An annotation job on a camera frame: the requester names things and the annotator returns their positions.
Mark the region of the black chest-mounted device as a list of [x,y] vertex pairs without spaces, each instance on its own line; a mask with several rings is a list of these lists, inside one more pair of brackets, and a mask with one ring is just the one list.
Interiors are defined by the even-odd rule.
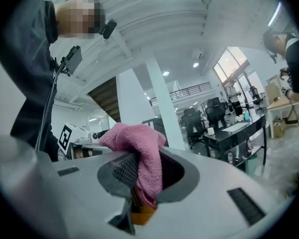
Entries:
[[66,74],[67,76],[72,75],[81,62],[81,47],[78,45],[73,46],[67,56],[61,59],[60,73]]

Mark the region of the light wooden desk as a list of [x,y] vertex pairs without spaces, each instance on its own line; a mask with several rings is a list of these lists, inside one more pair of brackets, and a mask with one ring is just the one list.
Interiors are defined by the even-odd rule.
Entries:
[[[268,107],[267,107],[267,114],[268,114],[268,121],[270,125],[270,132],[271,132],[271,139],[274,138],[274,117],[273,117],[273,112],[278,111],[280,113],[280,118],[282,117],[282,110],[286,108],[299,108],[299,102],[295,101],[290,101],[285,98],[280,98],[278,101],[272,102]],[[296,117],[299,120],[299,111],[295,110],[294,111]]]

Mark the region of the person's black-clad torso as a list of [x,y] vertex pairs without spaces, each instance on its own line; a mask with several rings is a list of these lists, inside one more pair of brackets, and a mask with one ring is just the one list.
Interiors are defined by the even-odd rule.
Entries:
[[40,150],[53,162],[58,160],[59,146],[52,133],[52,109],[47,110],[46,122],[41,122],[47,100],[55,97],[50,92],[56,86],[49,47],[57,39],[54,5],[45,0],[21,0],[0,33],[0,61],[25,96],[10,134],[32,147],[42,134]]

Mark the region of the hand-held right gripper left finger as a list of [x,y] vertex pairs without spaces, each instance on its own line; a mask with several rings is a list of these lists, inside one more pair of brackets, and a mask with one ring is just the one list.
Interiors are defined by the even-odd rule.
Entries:
[[112,152],[53,164],[69,239],[135,239],[131,190],[138,161],[134,154]]

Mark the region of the wooden staircase underside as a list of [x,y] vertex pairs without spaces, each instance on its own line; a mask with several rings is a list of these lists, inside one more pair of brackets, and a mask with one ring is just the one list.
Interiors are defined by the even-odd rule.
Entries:
[[116,77],[91,90],[88,96],[115,122],[121,122]]

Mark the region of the black balcony railing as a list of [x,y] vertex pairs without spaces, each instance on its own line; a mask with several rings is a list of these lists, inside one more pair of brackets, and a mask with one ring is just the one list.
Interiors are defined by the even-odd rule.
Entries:
[[185,89],[180,89],[174,92],[170,92],[169,96],[172,101],[187,98],[198,93],[206,92],[212,90],[212,87],[209,82],[194,85]]

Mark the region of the large glass window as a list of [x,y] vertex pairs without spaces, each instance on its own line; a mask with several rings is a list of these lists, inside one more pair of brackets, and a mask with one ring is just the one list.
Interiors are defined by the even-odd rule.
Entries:
[[234,89],[239,94],[239,102],[252,101],[251,87],[257,89],[261,98],[266,97],[265,88],[258,74],[239,47],[227,47],[213,70],[224,90],[228,89],[230,82],[234,83]]

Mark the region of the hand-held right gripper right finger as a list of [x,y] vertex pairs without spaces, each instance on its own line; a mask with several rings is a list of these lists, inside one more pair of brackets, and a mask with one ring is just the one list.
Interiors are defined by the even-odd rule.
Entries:
[[184,176],[158,195],[140,239],[260,239],[287,209],[226,162],[169,147],[160,151],[183,166]]

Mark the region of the black glass desk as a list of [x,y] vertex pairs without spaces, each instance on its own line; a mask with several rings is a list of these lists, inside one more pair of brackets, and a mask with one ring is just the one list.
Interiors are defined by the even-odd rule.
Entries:
[[[259,150],[263,150],[263,165],[266,165],[267,158],[267,131],[266,131],[266,116],[252,116],[249,121],[238,122],[231,127],[234,130],[231,130],[230,127],[223,130],[217,130],[213,135],[205,133],[203,138],[203,143],[205,145],[206,153],[208,157],[211,157],[210,150],[215,150],[219,153],[219,160],[233,164],[235,167],[241,166],[247,160],[251,159],[254,155],[257,154]],[[247,141],[254,134],[263,131],[264,143],[262,145],[251,144],[252,150],[251,153],[248,153],[247,147],[244,147],[239,151],[239,154],[233,154],[232,159],[228,158],[228,152],[232,149],[235,149],[241,144],[247,144]]]

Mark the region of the pink cleaning cloth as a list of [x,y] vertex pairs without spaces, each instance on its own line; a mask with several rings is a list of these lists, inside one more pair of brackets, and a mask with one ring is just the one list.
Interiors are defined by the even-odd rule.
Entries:
[[156,209],[156,197],[162,191],[162,164],[159,148],[165,136],[146,124],[115,124],[99,139],[99,144],[112,151],[133,150],[140,154],[137,187],[141,200]]

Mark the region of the brown cardboard box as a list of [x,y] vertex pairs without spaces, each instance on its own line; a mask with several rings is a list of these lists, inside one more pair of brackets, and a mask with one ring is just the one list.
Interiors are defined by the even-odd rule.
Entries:
[[273,122],[273,138],[282,138],[285,135],[286,123],[284,119],[276,119]]

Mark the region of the person's left hand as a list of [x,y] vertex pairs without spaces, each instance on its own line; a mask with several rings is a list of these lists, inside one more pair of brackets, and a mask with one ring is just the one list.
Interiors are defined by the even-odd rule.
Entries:
[[87,158],[87,157],[92,157],[92,156],[98,156],[103,154],[101,150],[93,150],[93,149],[75,149],[74,150],[74,158],[75,159],[80,159],[80,158]]

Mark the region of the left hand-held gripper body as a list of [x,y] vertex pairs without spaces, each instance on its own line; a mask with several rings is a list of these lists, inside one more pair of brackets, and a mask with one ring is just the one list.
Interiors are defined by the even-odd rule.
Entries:
[[64,153],[66,159],[73,160],[75,149],[93,149],[108,152],[108,148],[99,144],[99,139],[107,132],[88,131],[71,123],[66,123],[62,129],[58,140],[60,150]]

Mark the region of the low wooden table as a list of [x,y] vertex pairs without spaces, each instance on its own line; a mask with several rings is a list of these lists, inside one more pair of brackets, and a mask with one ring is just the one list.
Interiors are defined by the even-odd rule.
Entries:
[[134,225],[144,226],[154,215],[156,210],[141,199],[139,189],[134,186],[132,193],[131,219]]

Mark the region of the black office chair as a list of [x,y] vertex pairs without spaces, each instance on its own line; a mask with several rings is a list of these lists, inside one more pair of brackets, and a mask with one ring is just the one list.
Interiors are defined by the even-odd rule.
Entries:
[[252,97],[253,104],[259,106],[263,99],[260,97],[258,93],[258,89],[255,86],[251,86],[249,90],[249,94]]
[[205,112],[209,122],[209,127],[213,127],[214,130],[218,130],[219,122],[221,122],[222,128],[227,127],[227,123],[225,121],[226,103],[220,102],[218,97],[207,101],[207,108],[205,109]]
[[201,137],[204,133],[204,128],[202,126],[200,112],[194,108],[188,108],[184,110],[182,120],[185,124],[189,148],[192,149],[197,143],[203,143]]

